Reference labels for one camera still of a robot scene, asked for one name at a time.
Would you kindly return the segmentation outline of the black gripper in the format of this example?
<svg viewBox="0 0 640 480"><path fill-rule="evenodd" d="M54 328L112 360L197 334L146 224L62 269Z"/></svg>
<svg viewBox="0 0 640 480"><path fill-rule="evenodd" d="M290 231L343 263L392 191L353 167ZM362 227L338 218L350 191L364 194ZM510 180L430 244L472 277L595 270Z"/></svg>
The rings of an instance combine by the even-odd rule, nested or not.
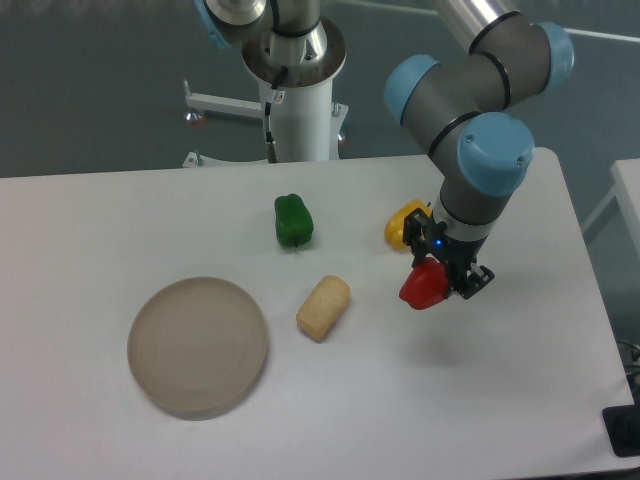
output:
<svg viewBox="0 0 640 480"><path fill-rule="evenodd" d="M449 289L468 300L495 279L494 272L477 265L477 255L484 240L461 241L447 235L444 221L436 222L421 208L404 218L403 243L409 247L413 261L420 265L430 253L444 265Z"/></svg>

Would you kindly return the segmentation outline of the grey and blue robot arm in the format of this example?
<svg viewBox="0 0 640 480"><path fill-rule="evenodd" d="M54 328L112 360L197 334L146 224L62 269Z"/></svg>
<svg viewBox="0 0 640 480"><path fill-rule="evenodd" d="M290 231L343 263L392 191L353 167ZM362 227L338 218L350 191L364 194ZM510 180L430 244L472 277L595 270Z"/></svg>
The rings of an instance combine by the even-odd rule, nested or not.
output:
<svg viewBox="0 0 640 480"><path fill-rule="evenodd" d="M507 1L435 7L466 59L445 66L412 56L384 87L389 112L444 178L435 204L402 220L413 264L399 295L416 310L453 295L470 298L493 280L477 255L534 154L530 130L508 109L565 81L574 65L562 27L532 24ZM328 160L337 145L332 86L346 44L320 3L199 1L195 8L216 46L242 47L259 86L268 160Z"/></svg>

